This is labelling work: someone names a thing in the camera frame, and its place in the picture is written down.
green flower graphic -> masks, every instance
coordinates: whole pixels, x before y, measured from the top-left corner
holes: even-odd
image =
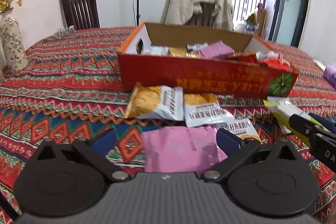
[[[268,89],[268,94],[271,96],[283,96],[293,85],[293,77],[290,73],[279,75],[271,82]]]

gray gripper base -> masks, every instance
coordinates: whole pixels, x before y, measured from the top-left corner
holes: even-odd
[[[64,218],[40,218],[23,214],[15,222],[15,224],[111,223],[317,224],[318,222],[309,215],[286,219],[253,215],[232,203],[220,185],[202,182],[194,173],[138,173],[136,178],[129,182],[112,184],[96,205],[82,213]]]

purple package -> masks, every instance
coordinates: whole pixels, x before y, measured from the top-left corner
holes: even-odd
[[[224,59],[229,54],[233,54],[234,52],[235,51],[228,45],[224,44],[222,40],[211,43],[208,47],[204,47],[199,50],[201,57],[205,59]]]
[[[334,88],[336,88],[336,66],[326,66],[323,78],[329,82]]]
[[[164,127],[142,133],[145,172],[196,172],[201,174],[227,158],[217,146],[217,129],[211,126]]]

tablecloth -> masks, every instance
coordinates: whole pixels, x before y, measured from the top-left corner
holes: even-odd
[[[16,210],[14,182],[43,139],[71,143],[79,136],[92,138],[114,128],[117,144],[106,157],[134,174],[143,170],[145,162],[141,132],[175,124],[122,118],[130,93],[122,91],[116,53],[132,30],[89,29],[61,40],[48,37],[26,51],[30,61],[23,71],[4,73],[0,86],[0,191]],[[291,101],[305,111],[336,121],[336,91],[322,78],[313,59],[297,48],[272,45],[300,71]],[[263,143],[281,138],[294,143],[320,185],[314,216],[325,222],[336,195],[334,173],[314,159],[294,135],[282,135],[262,100],[232,95],[217,98],[235,117],[249,118]],[[0,210],[0,223],[10,221]]]

metal screw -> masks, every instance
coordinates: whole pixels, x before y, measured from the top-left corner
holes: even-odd
[[[244,141],[245,141],[246,143],[251,142],[251,141],[254,141],[254,140],[255,140],[255,138],[252,138],[252,137],[248,137],[248,138],[245,138],[245,139],[244,139]]]
[[[221,176],[221,173],[219,173],[218,171],[215,171],[215,170],[208,170],[208,171],[204,172],[204,176],[207,179],[218,179]]]
[[[125,171],[116,171],[112,174],[112,177],[116,180],[124,180],[128,178],[128,173]]]

